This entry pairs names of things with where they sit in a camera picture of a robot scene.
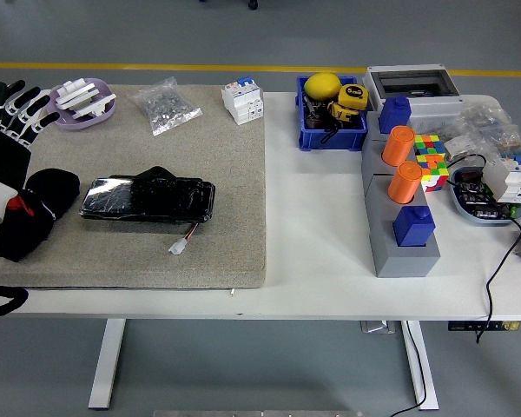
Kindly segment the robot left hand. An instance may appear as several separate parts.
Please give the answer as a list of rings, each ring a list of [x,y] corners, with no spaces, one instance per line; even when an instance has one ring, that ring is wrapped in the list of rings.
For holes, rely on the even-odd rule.
[[[25,88],[25,81],[0,82],[0,219],[9,200],[25,184],[30,145],[59,114],[42,112],[50,97],[40,88]]]

